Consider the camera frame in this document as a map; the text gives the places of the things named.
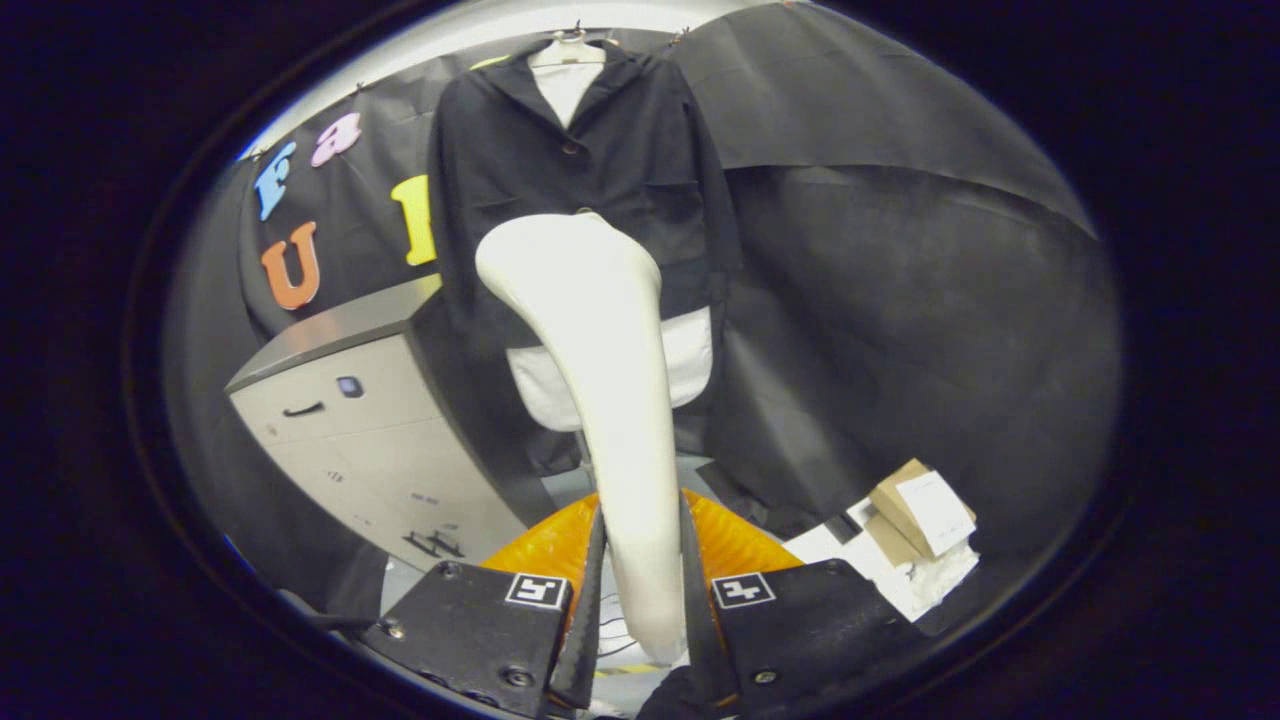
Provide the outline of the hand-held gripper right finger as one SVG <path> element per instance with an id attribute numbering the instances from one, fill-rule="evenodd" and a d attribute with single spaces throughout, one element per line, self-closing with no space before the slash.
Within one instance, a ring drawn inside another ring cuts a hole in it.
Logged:
<path id="1" fill-rule="evenodd" d="M 861 693 L 925 643 L 850 562 L 804 562 L 691 491 L 682 493 L 682 702 L 703 717 L 778 717 L 823 696 Z"/>

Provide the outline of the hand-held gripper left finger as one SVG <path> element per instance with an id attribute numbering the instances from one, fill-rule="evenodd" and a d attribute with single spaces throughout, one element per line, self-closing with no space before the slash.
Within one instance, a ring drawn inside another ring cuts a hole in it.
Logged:
<path id="1" fill-rule="evenodd" d="M 361 644 L 508 714 L 570 717 L 593 698 L 604 550 L 589 495 L 483 564 L 438 562 Z"/>

